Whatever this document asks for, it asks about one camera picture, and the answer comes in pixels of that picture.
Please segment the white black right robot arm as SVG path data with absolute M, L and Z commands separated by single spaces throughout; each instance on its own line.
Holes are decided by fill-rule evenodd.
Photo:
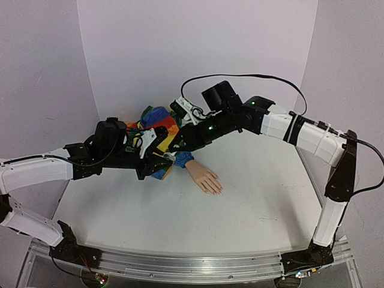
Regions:
M 171 103 L 171 109 L 185 121 L 169 146 L 171 152 L 196 151 L 233 131 L 247 130 L 282 140 L 330 165 L 325 202 L 308 248 L 282 254 L 281 262 L 287 272 L 331 264 L 335 234 L 354 192 L 356 134 L 343 133 L 324 122 L 288 112 L 260 96 L 242 102 L 226 80 L 203 91 L 202 96 L 211 116 L 198 115 L 197 107 L 185 97 Z

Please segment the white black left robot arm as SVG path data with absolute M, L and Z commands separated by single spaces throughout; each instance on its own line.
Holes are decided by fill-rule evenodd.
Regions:
M 100 121 L 83 143 L 65 145 L 46 154 L 1 162 L 1 225 L 37 238 L 68 262 L 81 256 L 69 225 L 54 222 L 23 208 L 11 198 L 14 190 L 51 181 L 69 181 L 100 175 L 104 168 L 133 169 L 139 180 L 167 168 L 157 146 L 168 136 L 164 126 L 147 129 L 128 128 L 118 118 Z

